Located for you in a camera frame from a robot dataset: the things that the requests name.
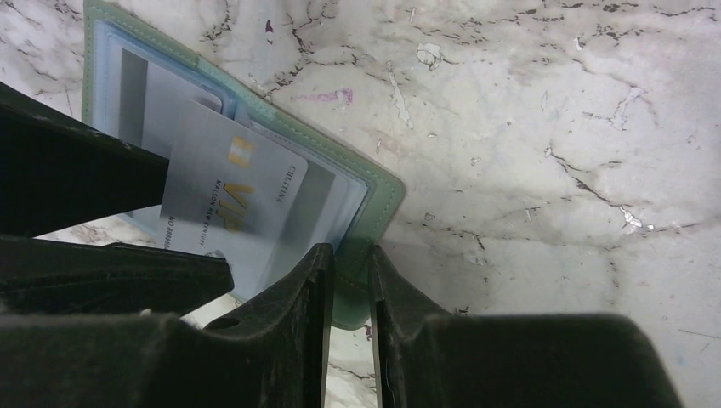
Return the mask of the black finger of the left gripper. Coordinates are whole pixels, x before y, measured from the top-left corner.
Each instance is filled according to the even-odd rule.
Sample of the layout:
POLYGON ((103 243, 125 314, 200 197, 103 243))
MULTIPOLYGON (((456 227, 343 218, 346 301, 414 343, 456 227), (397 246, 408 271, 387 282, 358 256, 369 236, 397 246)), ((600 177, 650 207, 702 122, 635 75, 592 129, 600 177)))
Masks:
POLYGON ((162 201, 168 160, 1 86, 1 232, 35 237, 162 201))
POLYGON ((233 287, 222 258, 125 243, 1 238, 1 309, 7 313, 185 315, 233 287))

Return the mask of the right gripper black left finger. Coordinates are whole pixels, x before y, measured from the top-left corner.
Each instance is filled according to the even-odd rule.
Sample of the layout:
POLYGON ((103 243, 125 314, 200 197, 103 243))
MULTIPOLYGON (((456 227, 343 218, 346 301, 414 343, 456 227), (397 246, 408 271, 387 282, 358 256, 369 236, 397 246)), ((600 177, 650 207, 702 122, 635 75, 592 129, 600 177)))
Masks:
POLYGON ((1 309, 4 407, 320 407, 333 250, 203 328, 184 314, 1 309))

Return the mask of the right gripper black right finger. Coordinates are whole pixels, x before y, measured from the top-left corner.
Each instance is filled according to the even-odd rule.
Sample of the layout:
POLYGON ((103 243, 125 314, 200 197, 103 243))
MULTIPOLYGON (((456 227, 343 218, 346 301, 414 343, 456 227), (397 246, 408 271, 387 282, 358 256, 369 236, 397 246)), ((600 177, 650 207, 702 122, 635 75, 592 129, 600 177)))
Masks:
POLYGON ((368 255, 382 407, 679 407, 651 341, 616 314, 456 315, 368 255))

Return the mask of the green card holder wallet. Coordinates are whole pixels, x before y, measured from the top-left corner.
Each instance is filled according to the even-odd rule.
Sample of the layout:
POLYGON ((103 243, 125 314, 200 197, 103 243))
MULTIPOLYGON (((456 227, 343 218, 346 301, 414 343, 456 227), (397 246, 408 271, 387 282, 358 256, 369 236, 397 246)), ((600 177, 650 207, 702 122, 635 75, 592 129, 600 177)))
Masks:
MULTIPOLYGON (((84 122, 169 161, 180 108, 194 100, 305 158, 308 170, 271 255, 263 290, 287 275, 313 245, 328 243, 336 259, 333 322, 349 330, 362 326, 369 314, 366 255, 399 207, 403 184, 120 6, 87 1, 83 13, 84 122)), ((125 214, 154 235, 159 247, 161 205, 125 214)))

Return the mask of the silver VIP credit card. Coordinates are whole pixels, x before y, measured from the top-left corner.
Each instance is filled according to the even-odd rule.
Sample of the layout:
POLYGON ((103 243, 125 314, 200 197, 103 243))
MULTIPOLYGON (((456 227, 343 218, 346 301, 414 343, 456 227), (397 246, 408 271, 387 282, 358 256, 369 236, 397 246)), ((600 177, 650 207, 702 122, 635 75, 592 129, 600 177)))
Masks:
POLYGON ((185 101, 159 219, 166 250, 224 258, 234 294, 261 292, 308 162, 275 141, 185 101))

